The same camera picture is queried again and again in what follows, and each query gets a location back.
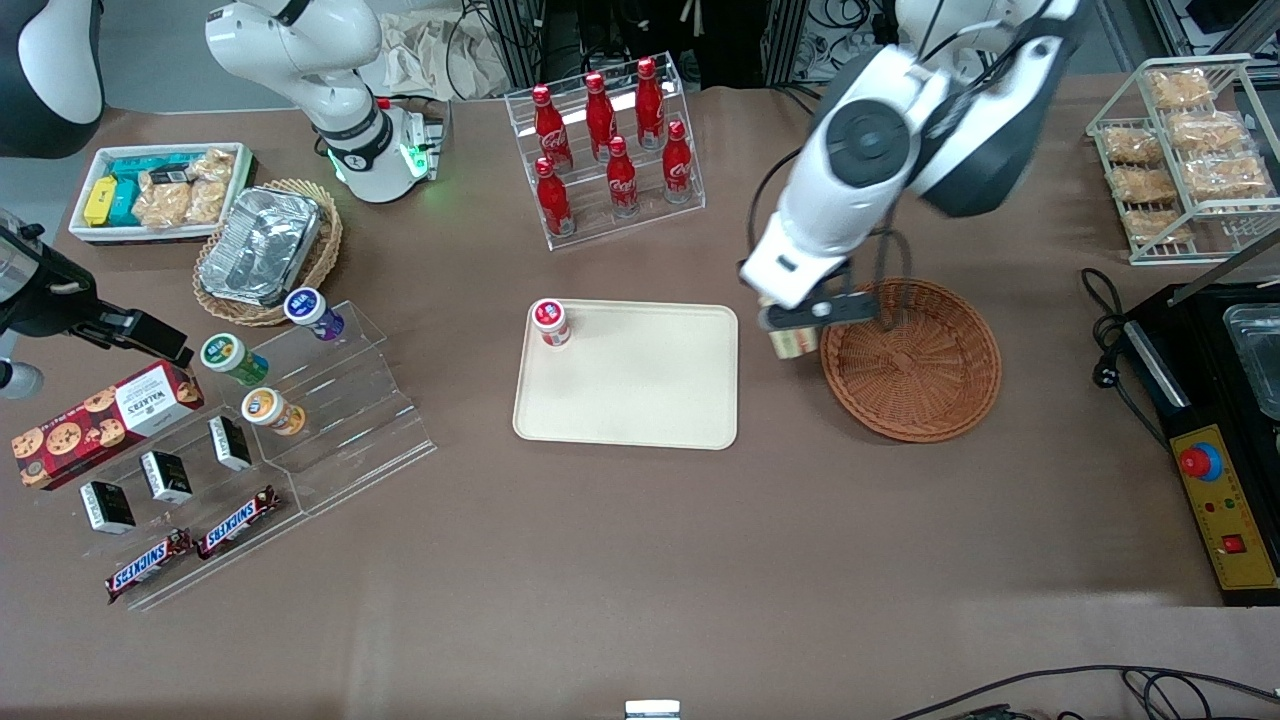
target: emergency stop button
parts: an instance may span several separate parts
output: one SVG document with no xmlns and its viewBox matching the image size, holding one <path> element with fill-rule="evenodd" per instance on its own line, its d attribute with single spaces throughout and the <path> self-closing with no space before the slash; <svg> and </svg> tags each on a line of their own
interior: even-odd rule
<svg viewBox="0 0 1280 720">
<path fill-rule="evenodd" d="M 1207 442 L 1197 442 L 1178 455 L 1178 466 L 1193 478 L 1211 483 L 1222 477 L 1222 455 Z"/>
</svg>

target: power cord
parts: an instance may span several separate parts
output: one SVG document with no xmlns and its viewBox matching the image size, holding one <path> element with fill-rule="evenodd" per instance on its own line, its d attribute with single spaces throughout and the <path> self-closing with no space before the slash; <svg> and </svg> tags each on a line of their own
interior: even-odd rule
<svg viewBox="0 0 1280 720">
<path fill-rule="evenodd" d="M 1106 290 L 1107 296 L 1103 297 L 1098 288 L 1094 286 L 1094 281 L 1101 282 L 1103 290 Z M 1129 322 L 1129 316 L 1124 314 L 1124 305 L 1120 302 L 1120 291 L 1116 290 L 1116 283 L 1111 282 L 1111 278 L 1106 275 L 1102 270 L 1097 268 L 1084 268 L 1080 270 L 1080 283 L 1084 284 L 1084 292 L 1089 295 L 1093 301 L 1102 307 L 1102 316 L 1093 323 L 1093 342 L 1097 343 L 1098 348 L 1102 351 L 1102 357 L 1093 366 L 1093 384 L 1106 389 L 1115 388 L 1116 395 L 1120 400 L 1129 407 L 1129 411 L 1138 418 L 1142 427 L 1147 428 L 1151 437 L 1165 448 L 1166 452 L 1172 452 L 1169 448 L 1169 441 L 1165 439 L 1165 433 L 1160 432 L 1160 428 L 1147 416 L 1146 413 L 1138 407 L 1129 391 L 1125 389 L 1124 383 L 1120 382 L 1120 370 L 1117 366 L 1117 360 L 1120 357 L 1120 351 L 1124 347 L 1124 325 Z"/>
</svg>

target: black electric device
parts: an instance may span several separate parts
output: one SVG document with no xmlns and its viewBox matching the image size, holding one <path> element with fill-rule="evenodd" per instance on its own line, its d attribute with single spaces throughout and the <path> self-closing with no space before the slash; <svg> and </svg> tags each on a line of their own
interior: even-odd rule
<svg viewBox="0 0 1280 720">
<path fill-rule="evenodd" d="M 0 210 L 0 333 L 67 333 L 99 347 L 140 350 L 186 368 L 187 336 L 141 310 L 97 297 L 84 268 L 40 241 L 44 228 Z"/>
<path fill-rule="evenodd" d="M 1216 284 L 1170 307 L 1179 287 L 1126 314 L 1140 332 L 1125 328 L 1124 352 L 1156 406 L 1224 603 L 1276 606 L 1280 413 L 1271 400 L 1280 398 L 1280 288 Z M 1242 331 L 1242 314 L 1254 318 L 1252 331 Z M 1253 333 L 1252 350 L 1233 341 L 1242 332 Z"/>
</svg>

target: round wicker basket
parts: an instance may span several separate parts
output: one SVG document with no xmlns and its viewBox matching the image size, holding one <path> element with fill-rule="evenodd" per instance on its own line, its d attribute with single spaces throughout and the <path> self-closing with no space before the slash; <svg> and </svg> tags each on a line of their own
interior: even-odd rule
<svg viewBox="0 0 1280 720">
<path fill-rule="evenodd" d="M 870 290 L 863 286 L 861 290 Z M 822 369 L 836 398 L 863 424 L 905 442 L 941 442 L 973 429 L 1000 392 L 1000 348 L 982 315 L 956 293 L 928 281 L 887 278 L 879 323 L 828 328 Z"/>
<path fill-rule="evenodd" d="M 323 215 L 320 234 L 316 236 L 316 241 L 311 245 L 311 251 L 307 252 L 307 259 L 302 263 L 302 269 L 298 272 L 296 282 L 297 286 L 320 287 L 320 283 L 328 277 L 329 270 L 333 270 L 333 266 L 338 263 L 338 249 L 342 246 L 342 218 L 338 217 L 338 208 L 333 202 L 333 196 L 325 188 L 310 181 L 270 181 L 261 187 L 297 192 L 320 204 Z M 205 258 L 212 251 L 214 245 L 218 243 L 218 238 L 221 234 L 223 225 L 219 224 L 200 250 L 200 258 L 196 259 L 196 268 L 205 261 Z M 223 300 L 221 297 L 209 295 L 205 292 L 205 288 L 200 287 L 198 272 L 192 274 L 191 284 L 196 290 L 196 300 L 200 301 L 200 306 L 209 310 L 216 318 L 251 328 L 265 328 L 284 322 L 284 307 L 259 307 L 247 302 L 236 302 L 234 300 Z"/>
</svg>

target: acrylic display rack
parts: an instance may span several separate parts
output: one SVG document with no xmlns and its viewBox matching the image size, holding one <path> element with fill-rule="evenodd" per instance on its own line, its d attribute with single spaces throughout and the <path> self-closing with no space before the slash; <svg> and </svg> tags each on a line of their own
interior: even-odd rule
<svg viewBox="0 0 1280 720">
<path fill-rule="evenodd" d="M 694 142 L 694 127 L 689 119 L 689 105 L 685 102 L 685 86 L 669 54 L 654 55 L 653 59 L 658 65 L 658 86 L 662 88 L 666 122 L 678 118 L 685 123 L 685 136 L 689 138 L 689 150 L 692 152 L 690 160 L 692 165 L 690 169 L 690 182 L 694 186 L 692 197 L 682 205 L 667 202 L 663 196 L 666 179 L 662 173 L 662 147 L 645 150 L 636 140 L 635 99 L 639 78 L 635 60 L 596 70 L 604 76 L 605 92 L 613 104 L 618 135 L 627 138 L 627 151 L 636 168 L 640 211 L 630 218 L 613 215 L 605 165 L 596 163 L 591 156 L 591 138 L 586 131 L 586 76 L 572 76 L 547 83 L 552 91 L 552 102 L 564 118 L 564 132 L 568 133 L 570 150 L 573 152 L 573 169 L 561 173 L 559 177 L 568 190 L 570 209 L 576 224 L 573 234 L 556 237 L 547 232 L 547 223 L 543 222 L 543 234 L 547 236 L 547 246 L 550 250 L 707 206 L 701 169 L 698 165 L 698 147 Z M 504 100 L 507 101 L 507 114 L 511 118 L 511 128 L 516 133 L 520 161 L 525 168 L 525 179 L 532 191 L 534 206 L 538 209 L 539 220 L 541 220 L 534 163 L 543 156 L 543 150 L 538 132 L 534 129 L 531 92 L 531 90 L 511 92 L 504 96 Z"/>
<path fill-rule="evenodd" d="M 435 450 L 412 401 L 396 386 L 379 346 L 385 336 L 351 302 L 334 309 L 346 329 L 334 342 L 293 327 L 257 346 L 270 363 L 265 386 L 307 413 L 303 429 L 292 437 L 250 425 L 239 416 L 248 388 L 223 374 L 200 372 L 205 405 L 163 434 L 148 438 L 36 503 L 68 511 L 68 532 L 84 557 L 101 560 L 101 582 L 154 547 L 173 528 L 189 529 L 193 539 L 243 505 L 265 486 L 282 503 L 253 523 L 232 547 L 210 560 L 195 550 L 122 596 L 131 610 L 148 610 L 212 573 L 257 550 L 300 524 L 332 510 L 356 493 L 387 479 Z M 246 430 L 253 466 L 239 473 L 220 465 L 209 437 L 209 420 L 225 415 Z M 182 505 L 151 498 L 138 459 L 150 450 L 182 457 L 195 496 Z M 79 487 L 104 480 L 124 488 L 137 527 L 122 536 L 90 529 Z"/>
<path fill-rule="evenodd" d="M 1102 110 L 1085 128 L 1097 145 L 1102 158 L 1102 168 L 1107 176 L 1111 174 L 1114 165 L 1107 158 L 1102 142 L 1102 133 L 1106 128 L 1125 127 L 1153 132 L 1164 151 L 1162 167 L 1169 169 L 1174 184 L 1178 187 L 1178 201 L 1171 205 L 1171 209 L 1178 213 L 1178 219 L 1174 223 L 1160 234 L 1149 238 L 1133 237 L 1126 233 L 1129 264 L 1216 264 L 1280 229 L 1280 197 L 1201 200 L 1196 202 L 1188 192 L 1187 182 L 1179 168 L 1187 160 L 1203 155 L 1193 156 L 1183 152 L 1174 147 L 1169 140 L 1166 122 L 1171 113 L 1233 110 L 1234 104 L 1230 102 L 1230 97 L 1233 91 L 1239 88 L 1248 97 L 1252 114 L 1257 118 L 1257 129 L 1262 135 L 1258 150 L 1263 159 L 1267 155 L 1275 158 L 1276 151 L 1280 150 L 1280 140 L 1277 140 L 1266 108 L 1258 99 L 1249 78 L 1248 68 L 1251 64 L 1256 64 L 1254 59 L 1247 54 L 1208 55 L 1196 59 L 1153 58 L 1138 65 L 1138 69 L 1129 76 L 1129 79 L 1120 86 L 1120 90 L 1111 96 L 1111 100 L 1102 106 Z M 1190 68 L 1198 68 L 1204 73 L 1210 88 L 1213 91 L 1213 97 L 1217 99 L 1217 106 L 1213 100 L 1210 100 L 1204 105 L 1179 110 L 1157 108 L 1151 88 L 1144 81 L 1146 73 L 1152 69 L 1183 70 Z M 1272 182 L 1280 181 L 1276 177 L 1271 179 Z M 1121 217 L 1130 210 L 1161 209 L 1149 205 L 1130 205 L 1119 199 L 1115 200 L 1115 204 Z"/>
</svg>

